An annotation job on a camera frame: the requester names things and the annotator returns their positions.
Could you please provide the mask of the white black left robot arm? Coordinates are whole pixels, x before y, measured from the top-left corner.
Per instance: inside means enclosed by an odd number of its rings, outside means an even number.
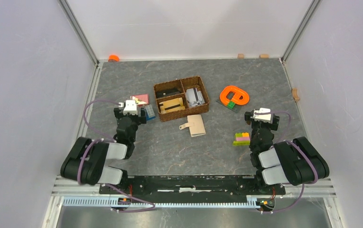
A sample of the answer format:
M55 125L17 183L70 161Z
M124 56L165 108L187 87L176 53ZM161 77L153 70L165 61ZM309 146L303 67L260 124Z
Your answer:
M95 185L109 178L111 187L117 193L125 193L129 180L123 177L124 171L108 165L107 160L130 158L135 148L136 132L139 125L146 123L145 108L138 108L130 114L125 108L114 108L117 121L116 134L110 139L92 140L78 137L65 158L60 175L80 184Z

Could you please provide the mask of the beige leather card holder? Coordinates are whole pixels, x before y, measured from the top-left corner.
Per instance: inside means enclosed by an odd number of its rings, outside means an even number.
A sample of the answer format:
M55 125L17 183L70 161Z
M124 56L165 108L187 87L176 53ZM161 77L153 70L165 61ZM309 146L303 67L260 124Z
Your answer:
M191 137L197 137L206 134L204 122L200 114L188 115L187 122L179 126L180 130L185 128L189 129Z

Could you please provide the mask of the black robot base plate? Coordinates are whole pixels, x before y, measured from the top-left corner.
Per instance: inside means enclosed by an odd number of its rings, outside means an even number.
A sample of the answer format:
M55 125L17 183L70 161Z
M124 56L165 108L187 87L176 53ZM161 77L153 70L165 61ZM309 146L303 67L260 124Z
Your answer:
M229 190L231 193L255 195L285 195L285 188L280 185L266 186L253 175L184 175L184 176L129 176L121 180L117 188L133 196L146 197L159 191L210 191Z

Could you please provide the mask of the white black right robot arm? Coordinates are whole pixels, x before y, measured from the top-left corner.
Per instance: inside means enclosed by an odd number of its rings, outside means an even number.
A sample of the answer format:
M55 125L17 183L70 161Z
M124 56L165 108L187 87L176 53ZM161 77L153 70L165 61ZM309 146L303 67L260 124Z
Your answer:
M276 184L314 184L330 174L327 162L305 136L274 142L278 115L267 108L244 114L251 126L251 163L257 168L254 188L260 194L268 193Z

